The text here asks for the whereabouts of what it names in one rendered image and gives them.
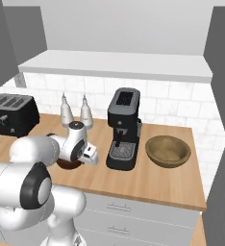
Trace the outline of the black toaster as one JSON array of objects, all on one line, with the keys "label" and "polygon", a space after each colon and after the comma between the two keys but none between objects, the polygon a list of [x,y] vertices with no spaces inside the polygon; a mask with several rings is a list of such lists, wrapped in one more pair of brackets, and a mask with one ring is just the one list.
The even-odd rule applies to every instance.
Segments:
[{"label": "black toaster", "polygon": [[0,135],[22,137],[39,123],[33,96],[0,93]]}]

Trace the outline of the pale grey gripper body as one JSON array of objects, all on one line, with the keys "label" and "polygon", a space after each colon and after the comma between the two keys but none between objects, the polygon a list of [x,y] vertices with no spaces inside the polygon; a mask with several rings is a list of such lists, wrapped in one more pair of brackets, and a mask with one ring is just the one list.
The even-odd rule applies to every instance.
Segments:
[{"label": "pale grey gripper body", "polygon": [[79,158],[79,161],[85,163],[85,164],[91,164],[91,165],[96,165],[99,161],[98,155],[93,154],[91,157],[86,157],[85,155],[82,155]]}]

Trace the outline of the white squeeze bottle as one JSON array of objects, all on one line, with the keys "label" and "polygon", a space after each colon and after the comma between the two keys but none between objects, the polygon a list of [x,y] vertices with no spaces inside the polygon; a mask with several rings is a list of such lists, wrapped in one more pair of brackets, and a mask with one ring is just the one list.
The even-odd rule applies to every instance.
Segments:
[{"label": "white squeeze bottle", "polygon": [[66,100],[65,95],[62,96],[62,105],[61,105],[61,123],[64,127],[68,127],[68,125],[74,120],[71,108]]},{"label": "white squeeze bottle", "polygon": [[85,127],[90,130],[93,126],[93,119],[88,100],[83,97],[83,105],[81,106],[80,121],[84,123]]}]

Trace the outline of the black espresso machine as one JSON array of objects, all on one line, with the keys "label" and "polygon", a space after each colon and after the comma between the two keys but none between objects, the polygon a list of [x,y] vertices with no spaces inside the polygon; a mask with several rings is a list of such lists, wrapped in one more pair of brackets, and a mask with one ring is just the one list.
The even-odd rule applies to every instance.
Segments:
[{"label": "black espresso machine", "polygon": [[112,144],[106,160],[110,169],[130,171],[136,165],[141,131],[139,99],[137,89],[121,87],[108,107],[108,125],[113,128]]}]

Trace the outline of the open white wall cabinet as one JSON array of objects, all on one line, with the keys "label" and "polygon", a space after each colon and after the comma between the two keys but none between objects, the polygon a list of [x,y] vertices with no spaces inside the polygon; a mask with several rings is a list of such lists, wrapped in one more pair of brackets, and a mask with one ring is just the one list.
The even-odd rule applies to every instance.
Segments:
[{"label": "open white wall cabinet", "polygon": [[204,51],[225,0],[2,0],[40,21],[43,46],[22,72],[209,83]]}]

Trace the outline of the small dark brown bowl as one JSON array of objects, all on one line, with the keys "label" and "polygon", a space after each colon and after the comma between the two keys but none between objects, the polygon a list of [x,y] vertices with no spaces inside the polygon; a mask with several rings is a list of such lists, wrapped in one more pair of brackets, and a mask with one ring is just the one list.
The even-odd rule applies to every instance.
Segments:
[{"label": "small dark brown bowl", "polygon": [[68,160],[62,160],[58,159],[57,160],[57,165],[65,170],[71,170],[71,169],[76,169],[83,163],[80,160],[74,160],[74,161],[68,161]]}]

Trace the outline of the large light wooden bowl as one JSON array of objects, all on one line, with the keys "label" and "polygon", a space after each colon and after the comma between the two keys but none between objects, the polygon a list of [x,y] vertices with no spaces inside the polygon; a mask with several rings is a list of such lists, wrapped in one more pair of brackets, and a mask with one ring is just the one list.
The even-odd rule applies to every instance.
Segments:
[{"label": "large light wooden bowl", "polygon": [[148,158],[163,168],[176,168],[188,161],[190,147],[180,138],[171,135],[157,135],[147,140],[145,151]]}]

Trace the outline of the grey drawer front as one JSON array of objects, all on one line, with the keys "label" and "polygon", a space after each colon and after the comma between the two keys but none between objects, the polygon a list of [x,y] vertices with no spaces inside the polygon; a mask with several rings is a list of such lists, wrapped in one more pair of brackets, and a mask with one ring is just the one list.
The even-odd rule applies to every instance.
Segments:
[{"label": "grey drawer front", "polygon": [[[111,215],[81,214],[74,221],[87,246],[189,246],[193,235],[193,229]],[[111,226],[126,228],[130,234],[108,232]]]},{"label": "grey drawer front", "polygon": [[[158,224],[177,226],[192,229],[198,219],[199,212],[191,209],[180,209],[134,200],[115,198],[98,194],[87,193],[87,205],[83,216],[111,215],[126,219],[153,222]],[[131,212],[107,209],[106,205],[115,202],[118,205],[127,204]]]}]

